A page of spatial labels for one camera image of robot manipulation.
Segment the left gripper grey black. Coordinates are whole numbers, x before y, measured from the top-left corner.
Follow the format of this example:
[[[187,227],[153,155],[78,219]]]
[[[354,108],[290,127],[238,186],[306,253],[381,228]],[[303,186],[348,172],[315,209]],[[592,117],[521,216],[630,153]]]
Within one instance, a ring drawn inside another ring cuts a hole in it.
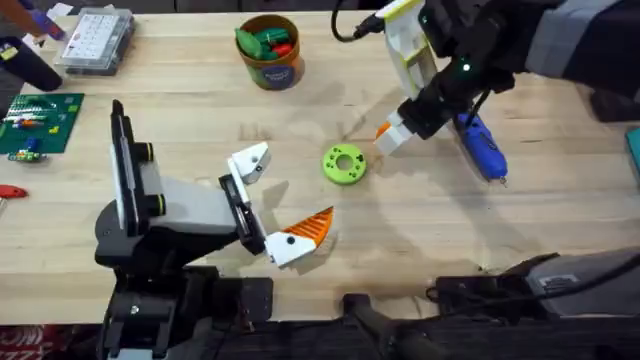
[[[265,238],[246,187],[261,178],[270,161],[266,142],[235,152],[227,158],[228,172],[219,178],[216,187],[163,176],[154,160],[141,164],[142,188],[161,201],[154,208],[160,214],[151,218],[150,225],[192,237],[229,235],[253,254],[266,250],[280,268],[313,253],[329,233],[334,207]]]

